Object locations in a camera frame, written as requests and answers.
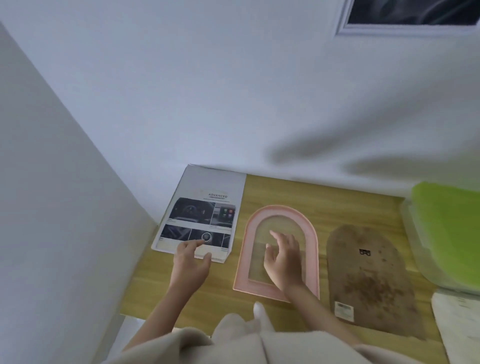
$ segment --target label sticker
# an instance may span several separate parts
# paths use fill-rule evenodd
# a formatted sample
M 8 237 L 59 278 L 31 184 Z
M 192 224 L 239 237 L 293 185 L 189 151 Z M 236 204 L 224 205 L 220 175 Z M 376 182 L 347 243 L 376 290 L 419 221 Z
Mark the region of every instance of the label sticker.
M 353 307 L 347 304 L 335 301 L 335 316 L 343 320 L 354 322 Z

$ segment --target person's left hand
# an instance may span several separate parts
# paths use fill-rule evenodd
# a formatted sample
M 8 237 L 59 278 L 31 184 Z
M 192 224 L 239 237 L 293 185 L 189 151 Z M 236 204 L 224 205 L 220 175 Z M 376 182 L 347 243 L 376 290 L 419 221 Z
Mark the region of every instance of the person's left hand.
M 195 249 L 204 242 L 204 240 L 190 240 L 178 245 L 173 257 L 169 289 L 179 290 L 191 296 L 205 282 L 212 264 L 212 253 L 205 254 L 200 264 L 195 262 Z

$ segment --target plastic container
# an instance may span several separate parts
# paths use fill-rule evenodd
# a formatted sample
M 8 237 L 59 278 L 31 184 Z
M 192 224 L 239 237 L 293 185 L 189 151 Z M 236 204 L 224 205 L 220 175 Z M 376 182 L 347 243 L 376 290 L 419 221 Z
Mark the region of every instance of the plastic container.
M 480 194 L 422 182 L 401 206 L 419 271 L 432 283 L 480 295 Z

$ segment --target wooden desk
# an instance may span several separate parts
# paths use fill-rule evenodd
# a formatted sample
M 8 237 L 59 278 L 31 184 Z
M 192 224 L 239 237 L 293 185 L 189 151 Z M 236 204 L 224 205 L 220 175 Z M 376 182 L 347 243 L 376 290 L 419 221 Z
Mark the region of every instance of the wooden desk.
M 431 307 L 436 286 L 428 282 L 415 265 L 399 213 L 401 202 L 399 197 L 248 175 L 232 252 L 224 264 L 212 264 L 209 277 L 182 311 L 176 327 L 192 326 L 211 334 L 226 314 L 234 312 L 245 320 L 253 319 L 253 303 L 260 301 L 277 331 L 304 330 L 299 315 L 290 304 L 232 289 L 248 218 L 263 206 L 287 205 L 304 214 L 316 229 L 320 295 L 325 306 L 329 305 L 325 247 L 330 232 L 339 225 L 354 224 L 375 228 L 388 238 L 405 260 L 427 340 L 349 327 L 365 343 L 392 349 L 425 363 L 448 363 Z M 148 246 L 125 292 L 121 313 L 147 318 L 168 288 L 171 269 L 172 255 L 153 251 Z

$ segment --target beige fabric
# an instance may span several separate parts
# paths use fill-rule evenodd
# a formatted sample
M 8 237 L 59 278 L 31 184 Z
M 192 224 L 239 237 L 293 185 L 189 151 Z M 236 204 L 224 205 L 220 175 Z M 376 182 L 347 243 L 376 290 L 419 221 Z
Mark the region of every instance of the beige fabric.
M 255 319 L 245 322 L 239 315 L 225 316 L 210 339 L 194 328 L 138 345 L 108 364 L 415 364 L 404 355 L 369 345 L 352 348 L 322 332 L 275 332 L 260 303 Z

